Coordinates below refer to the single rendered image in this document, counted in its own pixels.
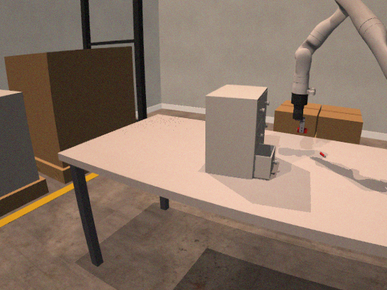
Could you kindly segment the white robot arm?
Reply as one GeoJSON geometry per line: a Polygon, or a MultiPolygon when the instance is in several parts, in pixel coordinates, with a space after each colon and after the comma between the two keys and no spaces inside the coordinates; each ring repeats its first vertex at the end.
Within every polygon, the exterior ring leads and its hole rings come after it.
{"type": "Polygon", "coordinates": [[[335,0],[335,2],[339,6],[335,13],[319,23],[295,52],[293,81],[309,83],[312,55],[348,16],[371,49],[387,79],[387,30],[385,26],[361,0],[335,0]]]}

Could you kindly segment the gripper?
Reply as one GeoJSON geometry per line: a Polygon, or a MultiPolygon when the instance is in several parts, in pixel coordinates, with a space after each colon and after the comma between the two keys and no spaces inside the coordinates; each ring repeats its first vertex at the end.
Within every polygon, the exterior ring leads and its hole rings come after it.
{"type": "Polygon", "coordinates": [[[293,119],[300,121],[299,133],[304,133],[305,117],[303,117],[304,106],[307,105],[308,95],[315,95],[316,89],[309,88],[309,83],[293,82],[291,103],[293,104],[293,119]]]}

